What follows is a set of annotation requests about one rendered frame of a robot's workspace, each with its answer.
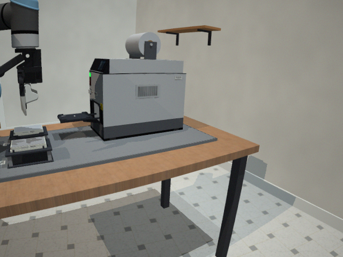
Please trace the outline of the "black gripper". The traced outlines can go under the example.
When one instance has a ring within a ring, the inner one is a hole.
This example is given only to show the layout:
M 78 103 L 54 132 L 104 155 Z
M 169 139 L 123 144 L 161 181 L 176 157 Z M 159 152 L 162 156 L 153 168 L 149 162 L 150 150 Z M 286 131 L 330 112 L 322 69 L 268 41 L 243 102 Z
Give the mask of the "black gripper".
M 18 65 L 16 68 L 20 91 L 21 109 L 24 115 L 27 116 L 27 103 L 38 99 L 38 92 L 34 89 L 31 89 L 31 84 L 42 83 L 41 49 L 15 49 L 15 53 L 21 52 L 24 62 Z M 29 54 L 28 58 L 26 57 L 27 54 Z

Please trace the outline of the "grey cylinder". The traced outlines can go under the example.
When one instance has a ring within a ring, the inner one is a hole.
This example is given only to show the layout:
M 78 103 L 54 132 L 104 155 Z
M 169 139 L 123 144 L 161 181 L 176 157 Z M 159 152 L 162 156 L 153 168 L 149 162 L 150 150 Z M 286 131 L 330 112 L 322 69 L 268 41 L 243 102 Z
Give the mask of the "grey cylinder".
M 133 57 L 144 57 L 145 41 L 157 42 L 156 54 L 161 48 L 161 41 L 159 37 L 152 32 L 139 33 L 130 35 L 125 43 L 126 51 Z

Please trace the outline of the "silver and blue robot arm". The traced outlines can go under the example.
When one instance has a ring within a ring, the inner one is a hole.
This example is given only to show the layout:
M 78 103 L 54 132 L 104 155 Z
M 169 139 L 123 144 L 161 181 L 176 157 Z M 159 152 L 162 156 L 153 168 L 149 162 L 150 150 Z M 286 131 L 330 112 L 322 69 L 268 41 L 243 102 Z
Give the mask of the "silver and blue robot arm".
M 0 31 L 11 29 L 12 48 L 39 47 L 39 2 L 38 0 L 10 0 L 0 4 Z M 0 66 L 0 77 L 24 61 L 17 55 Z

